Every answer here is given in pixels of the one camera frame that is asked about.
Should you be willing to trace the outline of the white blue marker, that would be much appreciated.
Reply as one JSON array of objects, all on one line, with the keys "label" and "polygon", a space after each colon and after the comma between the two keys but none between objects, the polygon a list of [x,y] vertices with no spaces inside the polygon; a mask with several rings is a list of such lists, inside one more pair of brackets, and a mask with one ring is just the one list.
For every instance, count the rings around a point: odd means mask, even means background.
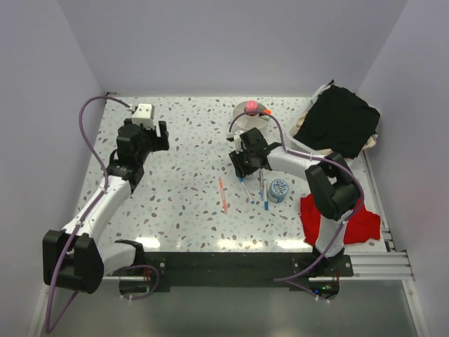
[{"label": "white blue marker", "polygon": [[264,199],[264,174],[263,174],[263,170],[262,168],[259,169],[259,195],[260,195],[260,199],[263,200]]}]

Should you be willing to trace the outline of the blue capped pen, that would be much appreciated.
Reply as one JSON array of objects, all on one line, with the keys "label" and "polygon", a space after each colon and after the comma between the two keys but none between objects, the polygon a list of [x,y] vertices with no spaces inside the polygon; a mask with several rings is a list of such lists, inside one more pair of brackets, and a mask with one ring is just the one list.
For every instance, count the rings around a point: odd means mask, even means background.
[{"label": "blue capped pen", "polygon": [[248,189],[244,179],[243,178],[239,178],[239,182],[240,182],[241,186],[243,187],[245,193],[247,194],[249,202],[251,204],[255,204],[255,200],[253,199],[253,196],[252,196],[251,192],[249,191],[249,189]]}]

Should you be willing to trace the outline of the pink glue stick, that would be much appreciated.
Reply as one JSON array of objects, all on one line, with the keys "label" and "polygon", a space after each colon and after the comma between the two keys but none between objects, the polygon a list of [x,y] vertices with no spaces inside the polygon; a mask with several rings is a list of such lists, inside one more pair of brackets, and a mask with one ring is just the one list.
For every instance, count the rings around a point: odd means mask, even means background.
[{"label": "pink glue stick", "polygon": [[258,103],[254,100],[249,100],[246,103],[245,112],[247,112],[249,115],[258,114],[259,113]]}]

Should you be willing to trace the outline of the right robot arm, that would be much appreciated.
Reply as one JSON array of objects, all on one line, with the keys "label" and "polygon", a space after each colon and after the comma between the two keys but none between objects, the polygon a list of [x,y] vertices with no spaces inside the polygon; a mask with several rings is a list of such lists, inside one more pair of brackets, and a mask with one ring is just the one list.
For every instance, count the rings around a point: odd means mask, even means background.
[{"label": "right robot arm", "polygon": [[334,152],[327,157],[314,156],[287,148],[284,143],[269,144],[257,128],[230,131],[227,140],[234,144],[229,157],[237,177],[245,178],[259,169],[266,169],[301,178],[307,181],[319,211],[319,236],[314,248],[320,254],[302,271],[275,281],[290,282],[313,269],[319,275],[329,275],[337,268],[336,255],[344,248],[347,224],[364,202],[363,188],[342,155]]}]

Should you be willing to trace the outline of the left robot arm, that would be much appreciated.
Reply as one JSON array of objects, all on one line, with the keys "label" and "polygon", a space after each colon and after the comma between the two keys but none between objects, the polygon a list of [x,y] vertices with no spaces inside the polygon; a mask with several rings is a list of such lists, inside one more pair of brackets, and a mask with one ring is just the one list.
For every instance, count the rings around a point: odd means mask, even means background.
[{"label": "left robot arm", "polygon": [[145,268],[143,246],[120,239],[104,251],[97,243],[118,208],[134,193],[152,152],[169,149],[164,121],[147,127],[125,119],[118,129],[116,149],[109,156],[106,176],[92,199],[61,230],[43,237],[43,281],[63,289],[92,294],[102,278],[120,269],[138,275]]}]

